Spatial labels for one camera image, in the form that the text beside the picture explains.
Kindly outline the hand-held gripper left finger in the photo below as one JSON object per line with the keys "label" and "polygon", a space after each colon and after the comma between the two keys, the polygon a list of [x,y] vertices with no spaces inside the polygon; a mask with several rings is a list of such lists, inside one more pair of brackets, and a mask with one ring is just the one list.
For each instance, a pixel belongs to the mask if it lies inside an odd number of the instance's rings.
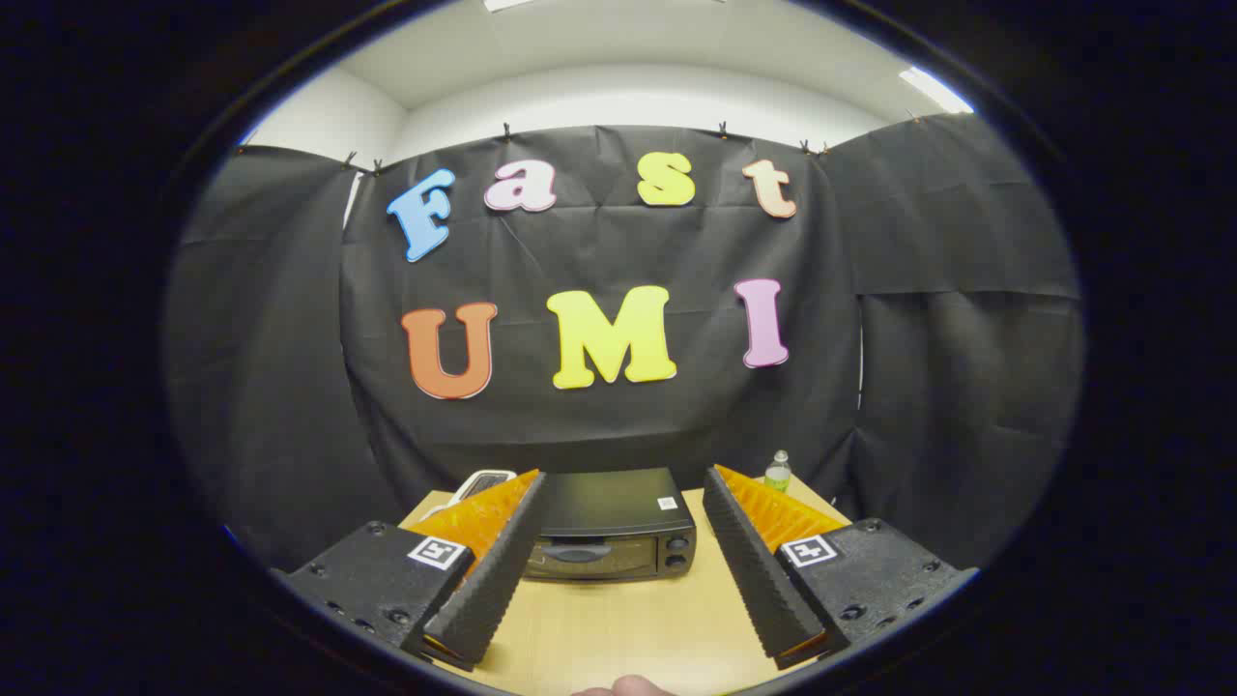
{"label": "hand-held gripper left finger", "polygon": [[367,520],[282,580],[359,634],[470,671],[529,562],[546,481],[526,472],[408,528]]}

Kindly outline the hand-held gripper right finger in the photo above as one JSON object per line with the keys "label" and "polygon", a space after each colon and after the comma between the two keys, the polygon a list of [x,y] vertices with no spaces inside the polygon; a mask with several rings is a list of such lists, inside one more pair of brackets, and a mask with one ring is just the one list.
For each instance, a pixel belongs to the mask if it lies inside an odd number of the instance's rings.
{"label": "hand-held gripper right finger", "polygon": [[861,649],[976,574],[887,520],[844,520],[737,471],[705,475],[703,506],[764,655],[787,669]]}

